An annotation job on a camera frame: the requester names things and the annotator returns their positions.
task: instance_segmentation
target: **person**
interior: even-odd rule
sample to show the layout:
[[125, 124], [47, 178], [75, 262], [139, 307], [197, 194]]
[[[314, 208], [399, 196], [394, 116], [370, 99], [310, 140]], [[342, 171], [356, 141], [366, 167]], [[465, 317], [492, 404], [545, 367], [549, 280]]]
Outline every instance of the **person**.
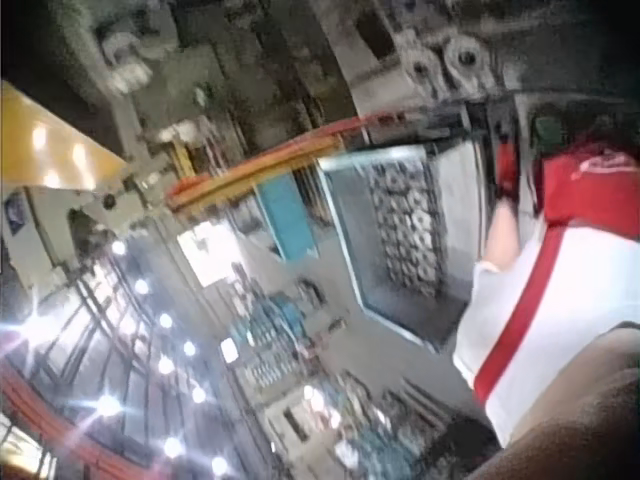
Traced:
[[640, 169], [635, 147], [610, 134], [544, 160], [541, 215], [521, 248], [518, 142], [499, 138], [498, 200], [453, 362], [507, 446], [563, 409], [577, 415], [640, 362]]

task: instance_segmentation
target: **metal frame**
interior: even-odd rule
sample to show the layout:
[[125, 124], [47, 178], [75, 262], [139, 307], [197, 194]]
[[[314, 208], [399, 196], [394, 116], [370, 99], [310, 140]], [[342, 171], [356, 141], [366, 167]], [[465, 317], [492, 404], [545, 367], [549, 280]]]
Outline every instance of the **metal frame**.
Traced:
[[[382, 315], [377, 313], [375, 310], [372, 310], [371, 308], [369, 308], [363, 301], [363, 295], [360, 289], [360, 278], [358, 277], [358, 274], [353, 267], [353, 261], [351, 259], [351, 255], [349, 254], [349, 252], [351, 251], [351, 248], [350, 248], [351, 242], [349, 241], [348, 235], [342, 228], [344, 218], [342, 216], [342, 213], [336, 208], [335, 202], [333, 201], [333, 195], [331, 194], [332, 186], [331, 186], [331, 180], [327, 176], [328, 172], [335, 172], [338, 170], [344, 170], [346, 168], [352, 168], [352, 167], [355, 167], [355, 168], [365, 167], [365, 166], [373, 165], [375, 163], [388, 163], [391, 161], [401, 161], [405, 159], [412, 159], [412, 160], [415, 160], [416, 158], [420, 160], [427, 159], [427, 152], [424, 146], [411, 145], [411, 146], [402, 146], [402, 147], [391, 147], [389, 149], [384, 149], [384, 150], [393, 152], [393, 158], [388, 158], [386, 162], [380, 161], [380, 150], [356, 152], [354, 154], [341, 154], [333, 157], [321, 158], [318, 162], [319, 163], [318, 170], [320, 173], [320, 183], [322, 184], [325, 197], [327, 198], [327, 203], [329, 204], [331, 215], [333, 215], [334, 218], [338, 219], [338, 222], [336, 222], [336, 225], [335, 225], [336, 232], [338, 234], [338, 239], [340, 241], [340, 247], [345, 256], [347, 269], [349, 271], [349, 278], [351, 279], [351, 284], [353, 286], [353, 289], [356, 295], [356, 300], [358, 301], [358, 304], [360, 305], [362, 310], [365, 312], [365, 314], [367, 314], [377, 322], [381, 323], [385, 327], [390, 328], [392, 331], [401, 335], [407, 340], [413, 343], [417, 343], [418, 345], [426, 346], [431, 351], [435, 352], [436, 349], [430, 342], [423, 340], [413, 332], [405, 328], [402, 328], [393, 322], [390, 322], [389, 320], [384, 318]], [[347, 155], [354, 155], [355, 161], [351, 161], [352, 157], [350, 157], [350, 162], [348, 164], [345, 163], [344, 160]]]

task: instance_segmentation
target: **window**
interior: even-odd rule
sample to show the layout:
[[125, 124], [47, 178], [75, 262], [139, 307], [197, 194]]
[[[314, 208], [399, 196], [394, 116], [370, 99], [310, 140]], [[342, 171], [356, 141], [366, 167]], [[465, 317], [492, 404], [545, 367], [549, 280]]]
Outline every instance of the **window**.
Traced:
[[231, 265], [241, 261], [238, 243], [227, 223], [203, 222], [179, 235], [178, 243], [203, 287], [233, 276]]

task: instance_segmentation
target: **white surface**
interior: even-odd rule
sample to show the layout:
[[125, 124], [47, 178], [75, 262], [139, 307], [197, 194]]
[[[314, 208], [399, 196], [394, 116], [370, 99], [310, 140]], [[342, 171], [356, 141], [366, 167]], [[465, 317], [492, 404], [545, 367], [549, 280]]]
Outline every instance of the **white surface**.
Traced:
[[[477, 271], [454, 353], [470, 386], [524, 290], [540, 245], [536, 235], [507, 272]], [[575, 355], [621, 322], [640, 323], [639, 266], [637, 242], [586, 227], [565, 233], [533, 323], [486, 403], [503, 445]]]

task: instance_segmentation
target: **metal grate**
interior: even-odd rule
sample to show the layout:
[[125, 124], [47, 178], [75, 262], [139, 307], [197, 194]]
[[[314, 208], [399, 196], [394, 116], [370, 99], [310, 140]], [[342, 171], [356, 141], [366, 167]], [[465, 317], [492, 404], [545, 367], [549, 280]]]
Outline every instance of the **metal grate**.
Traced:
[[443, 284], [444, 222], [426, 162], [367, 168], [369, 189], [389, 278], [428, 297]]

